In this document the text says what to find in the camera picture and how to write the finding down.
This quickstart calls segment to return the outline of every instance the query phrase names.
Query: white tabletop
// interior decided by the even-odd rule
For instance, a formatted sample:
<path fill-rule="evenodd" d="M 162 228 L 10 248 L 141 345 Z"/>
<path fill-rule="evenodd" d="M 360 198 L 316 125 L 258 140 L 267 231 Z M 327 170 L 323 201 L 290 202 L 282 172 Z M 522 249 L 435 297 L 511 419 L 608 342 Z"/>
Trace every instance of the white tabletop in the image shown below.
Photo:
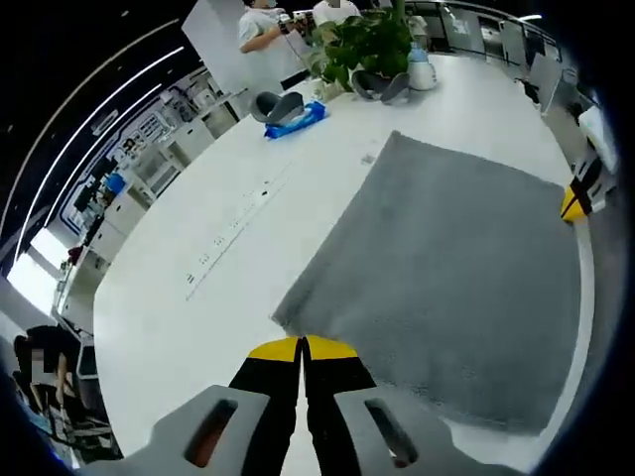
<path fill-rule="evenodd" d="M 501 70 L 431 58 L 439 86 L 405 106 L 345 94 L 328 103 L 327 119 L 276 141 L 244 119 L 146 213 L 94 305 L 101 389 L 124 454 L 195 394 L 227 385 L 251 349 L 283 336 L 270 315 L 362 185 L 371 166 L 361 159 L 376 157 L 393 130 L 569 182 L 551 131 Z M 315 458 L 313 470 L 303 459 L 313 448 L 298 414 L 305 434 L 292 440 L 284 473 L 319 474 Z"/>

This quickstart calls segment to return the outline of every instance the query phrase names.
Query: blue package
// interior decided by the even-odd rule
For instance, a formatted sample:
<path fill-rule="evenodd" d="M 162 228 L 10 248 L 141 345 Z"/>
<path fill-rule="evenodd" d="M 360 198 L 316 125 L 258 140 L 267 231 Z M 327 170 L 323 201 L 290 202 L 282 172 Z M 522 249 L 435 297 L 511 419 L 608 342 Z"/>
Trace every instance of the blue package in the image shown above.
<path fill-rule="evenodd" d="M 321 121 L 324 117 L 326 117 L 326 107 L 317 101 L 310 102 L 305 105 L 305 113 L 291 121 L 286 126 L 272 126 L 270 124 L 266 124 L 265 137 L 278 139 L 279 137 L 286 136 L 292 132 L 309 127 L 312 124 L 315 124 L 315 122 Z"/>
<path fill-rule="evenodd" d="M 106 179 L 106 187 L 118 195 L 126 187 L 126 181 L 118 173 L 110 174 Z"/>

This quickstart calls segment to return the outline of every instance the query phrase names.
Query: gray object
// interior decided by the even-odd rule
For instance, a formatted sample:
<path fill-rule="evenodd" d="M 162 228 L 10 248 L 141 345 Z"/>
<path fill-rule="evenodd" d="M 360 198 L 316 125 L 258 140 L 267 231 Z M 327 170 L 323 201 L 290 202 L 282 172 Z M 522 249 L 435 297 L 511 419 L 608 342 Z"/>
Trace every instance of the gray object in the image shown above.
<path fill-rule="evenodd" d="M 410 75 L 400 72 L 392 79 L 359 69 L 350 78 L 350 84 L 357 94 L 369 101 L 381 100 L 391 104 L 408 96 Z"/>
<path fill-rule="evenodd" d="M 261 92 L 251 103 L 251 115 L 258 122 L 284 126 L 305 110 L 305 101 L 299 92 L 280 97 L 273 92 Z"/>
<path fill-rule="evenodd" d="M 524 67 L 527 64 L 527 59 L 525 57 L 523 27 L 510 21 L 500 22 L 499 25 L 505 59 Z"/>
<path fill-rule="evenodd" d="M 378 384 L 448 417 L 537 432 L 579 308 L 563 190 L 393 133 L 273 318 L 353 346 Z"/>
<path fill-rule="evenodd" d="M 547 113 L 562 77 L 563 65 L 561 62 L 536 53 L 529 73 L 529 82 L 538 87 L 541 113 Z"/>
<path fill-rule="evenodd" d="M 216 443 L 213 458 L 206 467 L 199 468 L 186 459 L 186 453 L 203 422 L 224 402 L 235 406 L 235 412 Z M 267 395 L 214 385 L 162 418 L 153 428 L 148 446 L 124 460 L 98 461 L 77 473 L 90 476 L 240 476 L 251 437 L 268 402 Z"/>
<path fill-rule="evenodd" d="M 502 466 L 481 464 L 461 453 L 454 447 L 445 423 L 412 398 L 409 400 L 409 396 L 374 388 L 338 394 L 335 400 L 346 420 L 364 476 L 519 474 Z M 207 465 L 195 466 L 187 460 L 190 444 L 214 410 L 227 402 L 234 413 L 218 437 Z M 143 449 L 121 461 L 98 461 L 75 472 L 88 476 L 240 476 L 249 443 L 268 402 L 266 395 L 212 386 L 161 419 Z M 389 416 L 389 424 L 380 426 L 371 416 L 370 405 L 381 407 Z M 399 428 L 400 436 L 409 441 L 414 457 L 407 468 L 395 466 L 380 427 Z"/>
<path fill-rule="evenodd" d="M 79 357 L 75 375 L 79 380 L 97 380 L 97 365 L 95 361 L 95 345 L 93 342 L 81 340 L 79 342 Z"/>
<path fill-rule="evenodd" d="M 403 392 L 373 388 L 337 394 L 335 401 L 346 420 L 364 476 L 521 474 L 505 466 L 481 464 L 456 449 L 447 425 Z M 389 424 L 378 424 L 369 408 L 379 409 Z M 396 437 L 388 437 L 389 428 Z M 411 461 L 408 466 L 395 465 L 388 439 L 393 441 L 390 446 L 400 461 Z M 405 446 L 409 449 L 399 451 Z"/>

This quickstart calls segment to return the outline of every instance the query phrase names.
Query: green leaves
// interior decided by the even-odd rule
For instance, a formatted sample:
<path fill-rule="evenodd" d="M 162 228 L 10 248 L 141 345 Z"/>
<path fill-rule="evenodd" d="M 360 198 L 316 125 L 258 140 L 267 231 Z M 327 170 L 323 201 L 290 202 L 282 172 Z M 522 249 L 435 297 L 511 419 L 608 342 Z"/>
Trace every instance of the green leaves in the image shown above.
<path fill-rule="evenodd" d="M 327 46 L 324 48 L 324 52 L 330 60 L 333 60 L 336 64 L 344 65 L 348 69 L 355 69 L 359 63 L 357 51 L 352 47 Z"/>
<path fill-rule="evenodd" d="M 394 0 L 393 5 L 395 6 L 394 18 L 397 21 L 404 20 L 406 16 L 406 0 Z"/>
<path fill-rule="evenodd" d="M 348 84 L 348 68 L 341 64 L 330 62 L 326 65 L 322 73 L 322 77 L 326 82 L 339 82 L 344 90 L 350 92 L 352 89 Z"/>
<path fill-rule="evenodd" d="M 311 76 L 320 77 L 324 65 L 328 62 L 328 58 L 324 54 L 323 50 L 319 50 L 316 52 L 311 52 L 307 56 L 306 61 L 309 65 L 309 72 L 311 73 Z"/>
<path fill-rule="evenodd" d="M 318 27 L 326 61 L 322 77 L 338 81 L 346 90 L 350 69 L 359 64 L 369 72 L 394 77 L 408 69 L 411 36 L 393 11 L 376 10 L 364 17 L 349 17 L 340 25 L 327 22 Z"/>

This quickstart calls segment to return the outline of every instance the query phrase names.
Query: gray towel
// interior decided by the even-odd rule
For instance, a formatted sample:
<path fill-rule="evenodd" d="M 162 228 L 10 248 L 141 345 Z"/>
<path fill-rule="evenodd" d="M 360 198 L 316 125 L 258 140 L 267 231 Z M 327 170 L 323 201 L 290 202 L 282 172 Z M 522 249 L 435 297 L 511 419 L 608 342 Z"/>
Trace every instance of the gray towel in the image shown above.
<path fill-rule="evenodd" d="M 579 308 L 563 190 L 393 133 L 274 319 L 354 346 L 442 415 L 537 432 Z"/>

